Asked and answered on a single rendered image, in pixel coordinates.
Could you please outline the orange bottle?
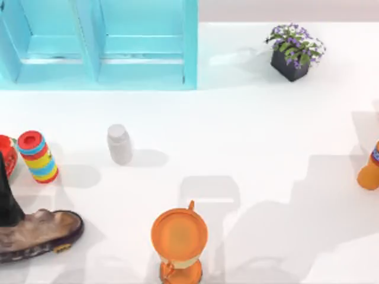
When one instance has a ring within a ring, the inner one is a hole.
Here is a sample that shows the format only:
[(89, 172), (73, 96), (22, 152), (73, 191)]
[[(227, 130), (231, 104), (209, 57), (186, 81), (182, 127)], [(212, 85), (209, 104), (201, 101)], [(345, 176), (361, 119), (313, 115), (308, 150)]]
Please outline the orange bottle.
[(367, 164), (359, 171), (356, 180), (364, 189), (379, 189), (379, 141), (369, 155)]

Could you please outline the brown shoe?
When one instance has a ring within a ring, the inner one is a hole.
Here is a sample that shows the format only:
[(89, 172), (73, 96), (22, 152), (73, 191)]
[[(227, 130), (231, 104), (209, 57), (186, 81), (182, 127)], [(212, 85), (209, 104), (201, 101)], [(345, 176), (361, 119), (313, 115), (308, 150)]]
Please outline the brown shoe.
[(11, 227), (0, 227), (0, 264), (44, 253), (65, 251), (81, 237), (85, 225), (72, 211), (39, 209)]

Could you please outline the orange hourglass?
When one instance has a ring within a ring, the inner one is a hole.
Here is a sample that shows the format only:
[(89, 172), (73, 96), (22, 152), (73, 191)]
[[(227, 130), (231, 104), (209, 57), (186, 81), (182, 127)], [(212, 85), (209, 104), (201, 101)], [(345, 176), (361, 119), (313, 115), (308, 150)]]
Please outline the orange hourglass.
[(200, 284), (203, 268), (200, 256), (208, 241), (208, 228), (195, 210), (174, 208), (155, 219), (151, 229), (152, 245), (160, 257), (162, 284)]

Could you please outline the potted purple flower plant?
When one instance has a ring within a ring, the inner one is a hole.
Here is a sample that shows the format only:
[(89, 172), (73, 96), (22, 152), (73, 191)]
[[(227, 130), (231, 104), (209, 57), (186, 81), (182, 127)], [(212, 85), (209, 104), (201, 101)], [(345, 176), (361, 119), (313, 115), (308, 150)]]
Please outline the potted purple flower plant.
[(290, 82), (304, 77), (326, 53), (322, 40), (294, 23), (275, 26), (265, 42), (272, 43), (271, 66)]

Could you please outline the light blue rack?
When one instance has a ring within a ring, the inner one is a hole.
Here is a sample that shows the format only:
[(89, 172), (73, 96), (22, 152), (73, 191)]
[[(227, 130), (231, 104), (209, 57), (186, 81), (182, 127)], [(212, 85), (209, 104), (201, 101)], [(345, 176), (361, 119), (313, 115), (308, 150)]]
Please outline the light blue rack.
[(0, 90), (197, 87), (198, 0), (0, 0)]

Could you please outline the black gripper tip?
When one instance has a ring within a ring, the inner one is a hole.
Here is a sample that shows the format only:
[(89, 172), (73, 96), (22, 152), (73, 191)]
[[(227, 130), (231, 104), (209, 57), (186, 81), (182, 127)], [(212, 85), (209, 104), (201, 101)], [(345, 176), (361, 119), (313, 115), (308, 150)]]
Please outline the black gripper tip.
[(14, 227), (24, 218), (25, 213), (12, 194), (4, 157), (0, 152), (0, 228)]

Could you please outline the white bottle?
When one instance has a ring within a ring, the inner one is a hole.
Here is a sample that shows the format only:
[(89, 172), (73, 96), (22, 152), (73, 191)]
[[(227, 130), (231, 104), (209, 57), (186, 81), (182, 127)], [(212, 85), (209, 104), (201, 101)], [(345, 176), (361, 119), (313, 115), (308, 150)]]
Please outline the white bottle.
[(108, 127), (107, 142), (112, 160), (119, 165), (130, 163), (133, 157), (133, 148), (130, 136), (122, 124), (113, 124)]

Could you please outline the red yellow blue striped can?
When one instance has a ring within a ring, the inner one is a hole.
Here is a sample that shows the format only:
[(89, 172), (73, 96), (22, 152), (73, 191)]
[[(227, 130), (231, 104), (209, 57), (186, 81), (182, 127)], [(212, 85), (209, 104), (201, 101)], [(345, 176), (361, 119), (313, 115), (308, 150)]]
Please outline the red yellow blue striped can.
[(17, 139), (17, 150), (36, 182), (50, 183), (55, 180), (59, 170), (40, 132), (30, 130), (22, 133)]

